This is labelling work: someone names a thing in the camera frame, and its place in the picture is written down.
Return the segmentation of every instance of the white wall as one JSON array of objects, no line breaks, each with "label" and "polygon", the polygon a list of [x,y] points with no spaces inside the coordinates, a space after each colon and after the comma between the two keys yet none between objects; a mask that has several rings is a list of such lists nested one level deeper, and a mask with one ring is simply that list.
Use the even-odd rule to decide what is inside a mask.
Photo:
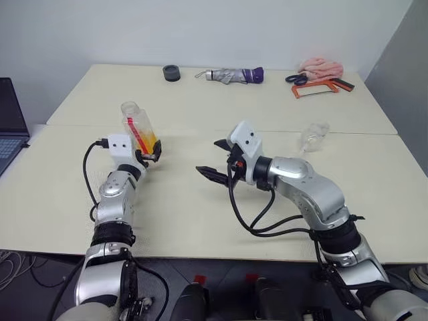
[{"label": "white wall", "polygon": [[294,69],[324,56],[365,79],[411,0],[0,0],[0,76],[42,123],[91,64]]}]

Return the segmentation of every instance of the black tape roll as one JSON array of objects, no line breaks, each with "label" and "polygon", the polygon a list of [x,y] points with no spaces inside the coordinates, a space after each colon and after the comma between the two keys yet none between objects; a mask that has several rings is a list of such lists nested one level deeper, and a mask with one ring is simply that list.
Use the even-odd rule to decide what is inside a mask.
[{"label": "black tape roll", "polygon": [[180,80],[180,69],[176,65],[167,65],[162,70],[166,81],[176,82]]}]

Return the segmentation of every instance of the plastic bottle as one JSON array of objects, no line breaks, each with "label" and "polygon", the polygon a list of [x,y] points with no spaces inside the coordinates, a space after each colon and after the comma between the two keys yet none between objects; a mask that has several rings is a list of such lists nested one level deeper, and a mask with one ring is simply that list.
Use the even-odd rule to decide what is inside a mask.
[{"label": "plastic bottle", "polygon": [[120,109],[123,113],[123,123],[126,131],[134,140],[137,149],[142,154],[153,154],[153,146],[157,141],[152,125],[144,109],[135,102],[124,102]]}]

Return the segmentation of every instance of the pink towel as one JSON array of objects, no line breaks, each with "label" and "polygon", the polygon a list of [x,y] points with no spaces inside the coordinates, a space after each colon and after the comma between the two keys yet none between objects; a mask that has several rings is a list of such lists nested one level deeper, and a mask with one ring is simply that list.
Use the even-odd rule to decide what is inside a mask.
[{"label": "pink towel", "polygon": [[329,62],[321,57],[310,58],[300,65],[299,74],[306,74],[311,82],[321,82],[332,78],[341,78],[343,66],[338,62]]}]

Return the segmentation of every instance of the gray floor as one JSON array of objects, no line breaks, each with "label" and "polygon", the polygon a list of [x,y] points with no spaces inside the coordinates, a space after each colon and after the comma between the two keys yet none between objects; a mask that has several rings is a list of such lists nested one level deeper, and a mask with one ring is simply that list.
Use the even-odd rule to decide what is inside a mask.
[{"label": "gray floor", "polygon": [[[251,283],[247,280],[249,276],[254,275],[265,276],[281,284],[290,293],[290,301],[298,308],[323,306],[332,310],[334,320],[360,320],[353,312],[342,306],[328,284],[314,282],[311,279],[311,274],[316,269],[316,265],[312,263],[216,259],[142,259],[141,263],[157,271],[169,284],[170,301],[161,318],[162,321],[169,320],[181,291],[196,275],[207,277],[205,287],[210,293],[212,310],[210,320],[254,319]],[[72,268],[73,265],[70,263],[49,260],[36,269],[35,274],[41,282],[54,284],[66,276]],[[393,271],[405,276],[408,269],[406,266],[394,267]],[[0,267],[0,276],[2,275],[4,272]],[[76,280],[73,280],[65,292],[56,316],[74,305],[75,283]],[[138,288],[140,296],[155,297],[154,305],[146,318],[153,321],[165,298],[163,287],[156,278],[145,272],[139,272]],[[45,321],[57,291],[58,288],[43,288],[37,285],[31,274],[25,273],[0,292],[0,319]],[[427,292],[418,293],[428,300]]]}]

